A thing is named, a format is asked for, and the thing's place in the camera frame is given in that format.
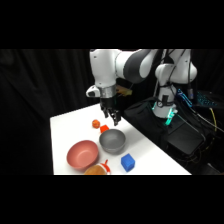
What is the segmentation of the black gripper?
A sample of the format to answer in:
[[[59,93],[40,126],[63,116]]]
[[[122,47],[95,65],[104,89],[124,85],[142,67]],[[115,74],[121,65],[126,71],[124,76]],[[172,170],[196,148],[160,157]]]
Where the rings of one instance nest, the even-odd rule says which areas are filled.
[[[112,113],[112,119],[114,125],[117,126],[121,120],[119,111],[116,111],[116,97],[101,98],[100,99],[101,110],[103,111],[105,118],[109,117],[109,113]]]

